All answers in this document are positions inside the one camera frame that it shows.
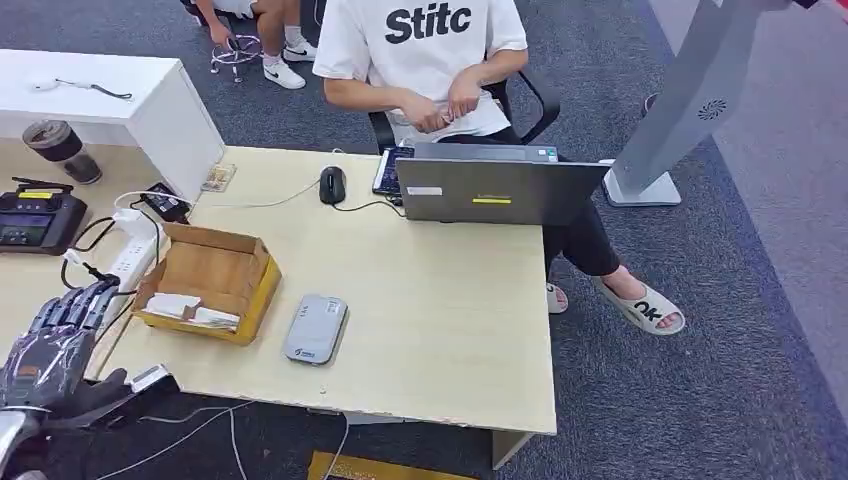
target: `desk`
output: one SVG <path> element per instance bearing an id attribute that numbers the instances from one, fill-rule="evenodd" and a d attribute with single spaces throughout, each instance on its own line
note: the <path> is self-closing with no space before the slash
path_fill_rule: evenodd
<path id="1" fill-rule="evenodd" d="M 140 147 L 185 198 L 200 194 L 224 142 L 176 58 L 0 50 L 0 137 L 20 139 L 36 120 L 65 120 L 87 145 Z M 131 101 L 60 86 L 35 92 L 36 78 L 96 83 Z"/>
<path id="2" fill-rule="evenodd" d="M 103 171 L 103 178 L 92 185 L 77 186 L 72 193 L 88 204 L 92 219 L 111 216 L 114 210 L 112 202 L 121 193 L 144 190 L 162 180 L 156 168 L 137 148 L 93 145 L 88 149 L 97 159 L 97 164 Z M 18 184 L 10 178 L 12 176 L 73 184 L 70 177 L 20 141 L 0 140 L 0 172 L 3 172 L 0 176 L 2 192 L 17 188 Z M 93 234 L 86 236 L 83 243 L 87 245 L 87 242 L 93 240 L 97 231 L 99 228 L 95 227 Z M 106 235 L 91 253 L 81 255 L 92 265 L 108 269 L 124 248 L 126 240 L 126 234 L 116 229 Z M 61 265 L 62 257 L 0 253 L 0 275 L 4 279 L 0 352 L 3 352 L 4 360 L 12 343 L 27 331 L 33 316 L 38 313 L 44 302 L 54 296 L 61 297 L 67 291 L 59 279 Z M 69 268 L 68 281 L 84 286 L 92 283 L 93 278 L 82 269 Z M 119 336 L 120 330 L 112 328 L 98 344 L 89 363 L 87 377 L 96 377 Z M 129 373 L 133 375 L 142 371 Z"/>
<path id="3" fill-rule="evenodd" d="M 129 325 L 109 357 L 137 371 L 164 363 L 184 391 L 493 430 L 499 468 L 533 434 L 556 433 L 541 229 L 410 222 L 388 208 L 338 212 L 317 187 L 282 199 L 322 168 L 347 174 L 342 207 L 374 200 L 378 157 L 228 147 L 238 166 L 223 194 L 204 193 L 192 223 L 261 237 L 283 281 L 256 341 Z M 334 359 L 312 367 L 282 355 L 301 297 L 350 306 Z"/>

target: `office chair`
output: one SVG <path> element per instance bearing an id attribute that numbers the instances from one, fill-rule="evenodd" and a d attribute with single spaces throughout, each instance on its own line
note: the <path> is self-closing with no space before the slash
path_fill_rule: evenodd
<path id="1" fill-rule="evenodd" d="M 527 69 L 521 70 L 518 72 L 518 75 L 522 80 L 524 80 L 524 83 L 530 87 L 533 95 L 542 105 L 542 117 L 524 136 L 521 137 L 522 145 L 527 145 L 532 142 L 533 139 L 538 137 L 540 133 L 545 131 L 545 129 L 552 123 L 554 123 L 554 120 L 556 120 L 559 116 L 559 98 Z M 489 91 L 492 94 L 492 97 L 501 103 L 501 108 L 503 109 L 507 120 L 512 123 L 512 107 L 509 103 L 509 96 L 506 91 L 507 81 L 508 80 L 504 80 L 503 82 L 488 85 L 483 88 Z M 377 136 L 377 147 L 382 155 L 385 149 L 395 146 L 395 136 L 394 133 L 392 133 L 389 118 L 386 116 L 385 112 L 371 112 L 368 116 L 371 118 L 371 125 L 374 127 L 374 133 Z"/>
<path id="2" fill-rule="evenodd" d="M 197 20 L 198 25 L 201 27 L 209 26 L 206 19 L 203 18 L 203 14 L 200 13 L 200 9 L 197 8 L 197 5 L 191 3 L 191 0 L 180 0 L 180 3 L 183 4 L 186 12 Z M 227 44 L 229 46 L 228 50 L 222 48 L 220 45 L 215 45 L 212 48 L 210 71 L 212 73 L 218 73 L 218 67 L 220 65 L 231 66 L 233 69 L 233 82 L 241 83 L 243 78 L 239 75 L 238 66 L 242 63 L 250 62 L 258 57 L 259 54 L 262 53 L 262 44 L 259 42 L 259 38 L 253 35 L 238 35 L 235 33 L 233 30 L 233 23 L 240 22 L 242 20 L 235 14 L 218 10 L 216 8 L 215 15 L 217 15 L 218 18 L 222 20 L 223 24 L 231 32 L 233 32 L 233 35 L 236 38 L 227 40 Z"/>

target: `hand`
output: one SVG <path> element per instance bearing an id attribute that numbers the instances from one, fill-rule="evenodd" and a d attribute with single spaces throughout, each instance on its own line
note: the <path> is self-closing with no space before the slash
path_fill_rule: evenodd
<path id="1" fill-rule="evenodd" d="M 227 40 L 234 38 L 233 32 L 231 32 L 229 28 L 225 27 L 221 22 L 218 22 L 215 25 L 211 23 L 209 24 L 209 36 L 212 37 L 213 42 L 225 48 L 230 48 L 229 45 L 227 45 Z"/>
<path id="2" fill-rule="evenodd" d="M 421 133 L 432 133 L 448 126 L 439 107 L 429 98 L 407 90 L 400 109 L 409 123 Z"/>
<path id="3" fill-rule="evenodd" d="M 448 92 L 448 116 L 451 121 L 477 109 L 480 85 L 474 74 L 465 69 L 456 76 Z"/>

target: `white label sticker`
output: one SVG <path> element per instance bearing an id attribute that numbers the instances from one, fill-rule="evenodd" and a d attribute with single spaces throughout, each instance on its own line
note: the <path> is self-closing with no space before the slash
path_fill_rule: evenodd
<path id="1" fill-rule="evenodd" d="M 406 193 L 410 195 L 435 195 L 442 194 L 442 187 L 406 187 Z"/>
<path id="2" fill-rule="evenodd" d="M 328 299 L 327 300 L 327 313 L 329 313 L 330 315 L 335 315 L 335 314 L 339 313 L 339 302 L 332 300 L 332 299 Z"/>

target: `keyboard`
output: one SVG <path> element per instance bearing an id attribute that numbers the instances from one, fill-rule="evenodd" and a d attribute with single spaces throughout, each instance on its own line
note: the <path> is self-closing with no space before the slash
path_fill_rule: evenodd
<path id="1" fill-rule="evenodd" d="M 380 159 L 380 167 L 374 176 L 374 193 L 382 195 L 400 195 L 400 182 L 397 178 L 398 158 L 413 158 L 415 149 L 412 147 L 387 148 Z"/>

